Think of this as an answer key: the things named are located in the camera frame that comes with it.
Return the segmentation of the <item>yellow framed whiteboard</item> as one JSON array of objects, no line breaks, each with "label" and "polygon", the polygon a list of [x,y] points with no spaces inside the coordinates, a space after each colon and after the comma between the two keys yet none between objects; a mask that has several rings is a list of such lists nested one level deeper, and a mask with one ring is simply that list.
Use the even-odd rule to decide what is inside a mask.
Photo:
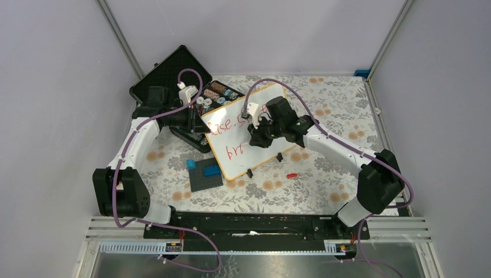
[{"label": "yellow framed whiteboard", "polygon": [[245,98],[240,97],[201,116],[210,129],[206,134],[207,141],[227,180],[233,180],[294,147],[284,138],[275,139],[268,148],[241,146],[251,138],[247,127],[252,122],[241,117],[244,101]]}]

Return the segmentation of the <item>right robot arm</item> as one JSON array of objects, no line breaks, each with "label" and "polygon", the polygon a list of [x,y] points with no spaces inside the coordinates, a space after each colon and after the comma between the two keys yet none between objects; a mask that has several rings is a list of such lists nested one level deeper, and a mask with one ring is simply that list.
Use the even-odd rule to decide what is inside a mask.
[{"label": "right robot arm", "polygon": [[335,236],[349,237],[356,224],[371,214],[383,212],[404,190],[397,160],[389,150],[372,151],[329,133],[310,115],[298,116],[284,97],[271,99],[266,109],[264,113],[256,103],[245,106],[243,117],[252,120],[248,127],[251,146],[268,148],[284,139],[333,159],[357,177],[356,196],[335,214],[332,223]]}]

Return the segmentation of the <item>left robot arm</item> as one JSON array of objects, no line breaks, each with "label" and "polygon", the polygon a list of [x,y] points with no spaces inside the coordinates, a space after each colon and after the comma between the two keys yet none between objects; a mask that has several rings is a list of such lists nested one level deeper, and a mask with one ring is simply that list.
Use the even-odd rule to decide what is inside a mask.
[{"label": "left robot arm", "polygon": [[151,144],[162,128],[178,127],[187,133],[206,132],[192,99],[194,85],[178,83],[179,92],[151,86],[146,100],[135,109],[129,133],[115,158],[106,168],[95,169],[92,179],[98,208],[103,216],[133,217],[155,222],[166,238],[179,232],[171,207],[151,201],[140,171]]}]

